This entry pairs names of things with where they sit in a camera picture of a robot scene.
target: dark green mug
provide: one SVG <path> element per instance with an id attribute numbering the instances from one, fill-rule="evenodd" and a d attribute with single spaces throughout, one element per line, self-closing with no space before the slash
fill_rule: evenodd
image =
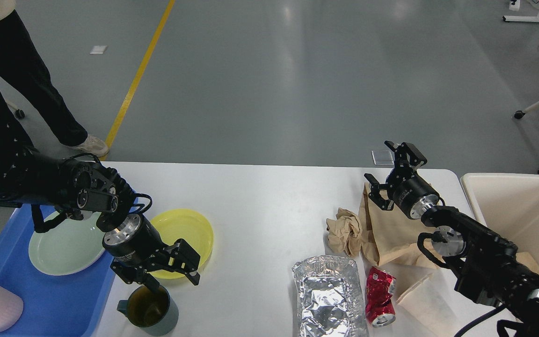
<path id="1" fill-rule="evenodd" d="M 152 293 L 146 286 L 135 290 L 128 300 L 118 302 L 117 310 L 152 336 L 169 333 L 178 322 L 178 307 L 166 288 L 159 286 Z"/>

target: crushed soda can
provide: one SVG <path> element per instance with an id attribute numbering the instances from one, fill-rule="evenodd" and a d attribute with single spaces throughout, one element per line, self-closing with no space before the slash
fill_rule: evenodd
<path id="1" fill-rule="evenodd" d="M 391 301 L 395 286 L 394 276 L 376 267 L 370 269 L 367 277 L 365 316 L 374 328 L 387 326 L 396 320 Z"/>
<path id="2" fill-rule="evenodd" d="M 299 337 L 366 337 L 357 263 L 314 256 L 292 268 L 297 287 Z"/>

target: blue tray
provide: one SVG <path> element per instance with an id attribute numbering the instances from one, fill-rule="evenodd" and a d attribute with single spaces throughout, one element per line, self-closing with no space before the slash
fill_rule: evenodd
<path id="1" fill-rule="evenodd" d="M 53 207 L 41 207 L 43 215 Z M 94 264 L 72 275 L 52 277 L 37 271 L 28 258 L 34 231 L 30 205 L 14 211 L 0 234 L 0 286 L 24 301 L 22 316 L 0 332 L 11 337 L 90 336 L 103 312 L 114 273 L 104 252 Z"/>

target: black robotic arm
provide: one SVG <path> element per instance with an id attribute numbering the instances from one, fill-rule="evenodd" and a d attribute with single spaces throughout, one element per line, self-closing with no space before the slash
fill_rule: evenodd
<path id="1" fill-rule="evenodd" d="M 86 154 L 93 161 L 79 161 L 84 154 L 62 160 L 41 154 L 21 140 L 21 132 L 6 121 L 8 115 L 0 114 L 0 205 L 31 204 L 40 233 L 67 218 L 81 220 L 86 211 L 101 212 L 97 227 L 105 233 L 102 244 L 114 256 L 111 268 L 124 282 L 156 291 L 159 282 L 149 272 L 163 269 L 199 283 L 199 254 L 184 239 L 164 243 L 144 216 L 150 196 L 136 193 L 117 170 L 103 166 L 94 155 Z M 149 204 L 136 203 L 139 197 Z M 43 221 L 40 205 L 53 205 L 59 215 Z"/>
<path id="2" fill-rule="evenodd" d="M 517 262 L 517 246 L 455 207 L 439 205 L 443 200 L 438 192 L 417 174 L 427 160 L 414 145 L 385 144 L 395 154 L 395 167 L 384 184 L 365 174 L 371 186 L 370 200 L 387 211 L 396 204 L 408 218 L 436 228 L 419 235 L 419 250 L 455 274 L 457 292 L 478 304 L 504 305 L 522 321 L 500 321 L 501 335 L 506 333 L 504 328 L 512 328 L 516 336 L 539 336 L 539 275 Z M 388 199 L 381 196 L 381 190 Z M 426 239 L 431 239 L 443 262 L 425 248 Z"/>

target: trash bin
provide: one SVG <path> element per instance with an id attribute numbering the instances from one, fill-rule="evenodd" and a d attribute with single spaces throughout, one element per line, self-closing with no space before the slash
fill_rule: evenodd
<path id="1" fill-rule="evenodd" d="M 539 264 L 539 175 L 467 173 L 460 181 L 475 219 Z"/>

